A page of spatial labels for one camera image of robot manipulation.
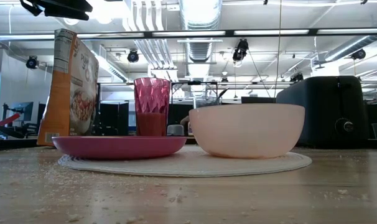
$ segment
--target table surface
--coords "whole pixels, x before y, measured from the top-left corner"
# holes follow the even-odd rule
[[[217,178],[101,174],[61,167],[52,148],[0,151],[0,223],[377,223],[377,150],[294,151],[313,164]]]

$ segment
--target ceramic bowl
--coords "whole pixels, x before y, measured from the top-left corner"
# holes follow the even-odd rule
[[[213,156],[261,159],[284,155],[298,141],[305,108],[256,103],[221,105],[190,111],[198,145]]]

